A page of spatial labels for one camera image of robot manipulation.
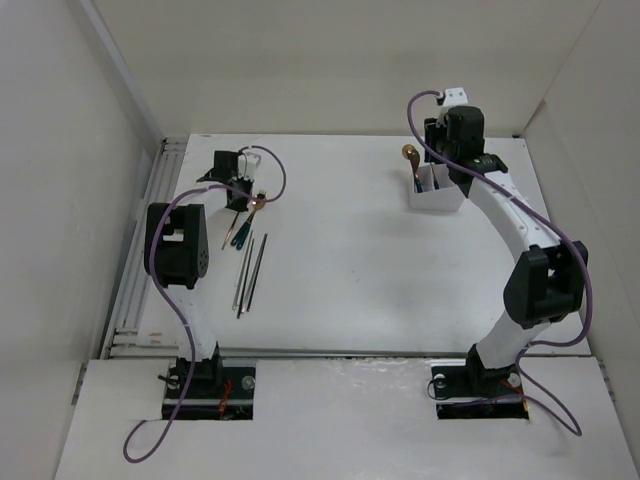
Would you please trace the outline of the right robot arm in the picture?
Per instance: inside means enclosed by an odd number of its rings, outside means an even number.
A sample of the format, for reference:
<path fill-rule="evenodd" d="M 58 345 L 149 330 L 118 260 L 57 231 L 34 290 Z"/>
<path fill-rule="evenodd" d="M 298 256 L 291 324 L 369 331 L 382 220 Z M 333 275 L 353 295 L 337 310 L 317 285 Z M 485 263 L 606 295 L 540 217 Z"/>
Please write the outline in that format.
<path fill-rule="evenodd" d="M 485 214 L 514 259 L 503 290 L 503 314 L 471 347 L 464 366 L 444 371 L 467 395 L 486 395 L 514 371 L 523 348 L 580 309 L 581 268 L 588 252 L 581 242 L 563 239 L 538 219 L 507 165 L 486 152 L 479 108 L 451 107 L 439 119 L 426 120 L 424 127 L 430 157 L 447 165 L 452 183 Z"/>

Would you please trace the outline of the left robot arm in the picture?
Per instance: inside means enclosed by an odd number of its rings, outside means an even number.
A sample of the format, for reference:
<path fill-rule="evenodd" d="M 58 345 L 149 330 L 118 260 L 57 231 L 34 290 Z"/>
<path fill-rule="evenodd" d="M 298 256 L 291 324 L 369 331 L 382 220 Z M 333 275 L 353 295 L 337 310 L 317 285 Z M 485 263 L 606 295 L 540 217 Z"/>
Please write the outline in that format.
<path fill-rule="evenodd" d="M 209 361 L 218 342 L 204 313 L 204 287 L 211 260 L 209 230 L 214 214 L 244 213 L 257 195 L 254 184 L 261 155 L 244 147 L 216 150 L 212 166 L 191 188 L 146 209 L 144 269 L 178 317 L 177 358 L 188 369 L 189 384 L 201 396 L 217 394 L 224 373 Z"/>

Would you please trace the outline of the white divided utensil container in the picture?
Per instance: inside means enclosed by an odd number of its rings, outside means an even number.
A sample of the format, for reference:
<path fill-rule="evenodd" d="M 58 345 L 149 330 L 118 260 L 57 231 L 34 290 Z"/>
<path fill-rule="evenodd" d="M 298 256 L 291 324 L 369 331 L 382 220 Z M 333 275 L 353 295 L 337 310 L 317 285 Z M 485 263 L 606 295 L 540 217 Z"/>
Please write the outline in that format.
<path fill-rule="evenodd" d="M 419 177 L 423 185 L 423 192 L 414 191 L 413 182 L 410 182 L 408 205 L 412 210 L 435 213 L 457 212 L 465 200 L 460 188 L 449 178 L 448 167 L 442 164 L 439 190 L 433 190 L 430 164 L 424 164 L 419 168 Z"/>

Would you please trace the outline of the black chopstick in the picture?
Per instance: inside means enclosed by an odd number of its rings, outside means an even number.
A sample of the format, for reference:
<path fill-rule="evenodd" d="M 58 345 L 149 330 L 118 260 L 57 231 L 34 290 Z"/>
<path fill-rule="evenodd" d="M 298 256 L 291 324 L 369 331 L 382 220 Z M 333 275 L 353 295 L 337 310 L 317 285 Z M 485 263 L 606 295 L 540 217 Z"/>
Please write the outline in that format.
<path fill-rule="evenodd" d="M 247 288 L 248 288 L 248 284 L 249 284 L 249 274 L 250 274 L 249 270 L 250 270 L 250 267 L 251 267 L 253 251 L 254 251 L 254 245 L 255 245 L 255 239 L 252 238 L 251 239 L 251 243 L 249 245 L 248 256 L 247 256 L 247 261 L 246 261 L 245 271 L 244 271 L 244 277 L 243 277 L 243 283 L 242 283 L 240 297 L 239 297 L 238 312 L 237 312 L 237 315 L 236 315 L 237 319 L 240 319 L 240 317 L 242 316 L 243 311 L 244 311 L 245 296 L 246 296 Z"/>
<path fill-rule="evenodd" d="M 262 258 L 264 255 L 264 250 L 266 247 L 266 243 L 267 243 L 267 239 L 268 239 L 268 233 L 265 233 L 258 251 L 258 256 L 254 265 L 254 271 L 252 273 L 252 277 L 249 283 L 249 294 L 248 294 L 248 299 L 247 299 L 247 303 L 246 303 L 246 311 L 250 311 L 251 309 L 251 305 L 252 305 L 252 301 L 253 301 L 253 296 L 254 296 L 254 291 L 255 291 L 255 286 L 257 283 L 257 278 L 258 278 L 258 274 L 260 271 L 260 266 L 261 266 L 261 262 L 262 262 Z"/>

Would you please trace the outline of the silver chopstick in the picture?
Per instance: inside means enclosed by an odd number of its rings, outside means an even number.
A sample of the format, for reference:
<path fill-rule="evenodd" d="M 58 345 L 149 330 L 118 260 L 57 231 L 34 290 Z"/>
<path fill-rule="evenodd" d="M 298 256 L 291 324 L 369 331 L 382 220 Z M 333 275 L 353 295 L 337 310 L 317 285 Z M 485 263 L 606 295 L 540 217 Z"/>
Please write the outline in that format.
<path fill-rule="evenodd" d="M 243 257 L 243 261 L 241 263 L 241 267 L 240 267 L 240 271 L 239 271 L 239 276 L 238 276 L 238 281 L 236 284 L 236 291 L 235 291 L 235 295 L 234 295 L 234 300 L 233 300 L 233 304 L 232 304 L 232 309 L 236 310 L 239 304 L 239 299 L 240 299 L 240 293 L 241 293 L 241 288 L 242 288 L 242 283 L 243 283 L 243 279 L 245 277 L 245 273 L 246 273 L 246 269 L 247 269 L 247 263 L 248 263 L 248 258 L 249 258 L 249 252 L 251 249 L 251 242 L 252 242 L 252 237 L 253 237 L 253 229 L 250 230 L 248 238 L 247 238 L 247 244 L 244 248 L 244 257 Z"/>
<path fill-rule="evenodd" d="M 246 278 L 246 270 L 247 270 L 247 262 L 248 262 L 248 256 L 245 255 L 244 259 L 243 259 L 243 263 L 241 265 L 241 270 L 240 270 L 240 275 L 239 275 L 239 279 L 238 279 L 238 284 L 236 286 L 236 294 L 235 294 L 235 299 L 234 299 L 234 310 L 235 310 L 235 315 L 236 318 L 240 318 L 241 316 L 241 304 L 242 304 L 242 296 L 243 296 L 243 285 L 244 285 L 244 280 Z"/>

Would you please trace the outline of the aluminium rail frame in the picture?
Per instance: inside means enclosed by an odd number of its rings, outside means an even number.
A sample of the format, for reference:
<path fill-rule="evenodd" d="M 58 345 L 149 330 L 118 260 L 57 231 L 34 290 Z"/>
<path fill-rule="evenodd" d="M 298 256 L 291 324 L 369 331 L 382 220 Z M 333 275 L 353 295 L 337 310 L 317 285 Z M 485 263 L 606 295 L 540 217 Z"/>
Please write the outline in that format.
<path fill-rule="evenodd" d="M 164 139 L 152 163 L 142 198 L 134 204 L 134 230 L 126 250 L 122 273 L 106 320 L 99 358 L 106 360 L 136 355 L 137 334 L 149 290 L 144 269 L 146 212 L 149 204 L 170 199 L 186 152 L 186 137 Z"/>

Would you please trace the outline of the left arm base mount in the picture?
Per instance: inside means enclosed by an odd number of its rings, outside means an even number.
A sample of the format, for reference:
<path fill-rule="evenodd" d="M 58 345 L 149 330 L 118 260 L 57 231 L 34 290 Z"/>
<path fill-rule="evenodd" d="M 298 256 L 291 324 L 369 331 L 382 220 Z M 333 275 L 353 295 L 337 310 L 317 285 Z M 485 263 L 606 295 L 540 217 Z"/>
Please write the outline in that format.
<path fill-rule="evenodd" d="M 186 386 L 190 362 L 178 358 L 158 379 L 164 383 L 161 414 L 169 420 Z M 234 421 L 253 418 L 256 367 L 228 365 L 218 351 L 210 359 L 195 363 L 176 420 Z"/>

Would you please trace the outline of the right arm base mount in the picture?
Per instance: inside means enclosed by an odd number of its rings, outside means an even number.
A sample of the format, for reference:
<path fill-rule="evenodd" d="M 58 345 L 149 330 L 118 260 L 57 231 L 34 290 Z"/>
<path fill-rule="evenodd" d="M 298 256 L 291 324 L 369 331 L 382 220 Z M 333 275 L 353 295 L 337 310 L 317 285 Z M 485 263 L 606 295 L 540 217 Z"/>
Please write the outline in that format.
<path fill-rule="evenodd" d="M 470 366 L 431 369 L 429 395 L 439 420 L 528 420 L 521 380 L 513 368 L 474 372 Z"/>

